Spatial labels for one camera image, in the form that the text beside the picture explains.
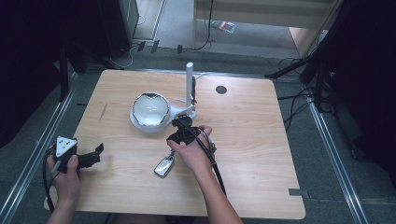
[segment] forearm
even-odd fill
[[[195,174],[195,178],[204,195],[207,215],[211,224],[243,223],[212,172],[200,172]]]
[[[76,205],[74,203],[57,204],[47,224],[71,224],[75,210]]]

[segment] silver key fob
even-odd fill
[[[160,178],[166,177],[166,175],[171,170],[173,163],[175,161],[174,157],[165,157],[163,160],[155,167],[154,173]]]

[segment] white pole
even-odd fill
[[[187,63],[186,70],[187,70],[187,82],[186,82],[186,106],[191,105],[192,100],[192,69],[194,67],[194,63]]]

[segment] table top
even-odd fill
[[[227,92],[219,94],[217,86]],[[78,211],[207,216],[199,186],[176,154],[168,176],[155,166],[170,153],[177,128],[142,133],[130,121],[134,99],[155,91],[184,106],[184,74],[106,70],[75,133],[78,154],[105,146],[101,162],[84,169]],[[213,128],[216,160],[227,196],[240,217],[300,219],[299,189],[274,83],[267,79],[203,76],[196,81],[193,127]]]

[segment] car key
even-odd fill
[[[157,176],[159,176],[160,178],[166,177],[175,161],[174,155],[175,151],[172,149],[171,154],[168,157],[163,158],[163,160],[155,167],[154,173]]]

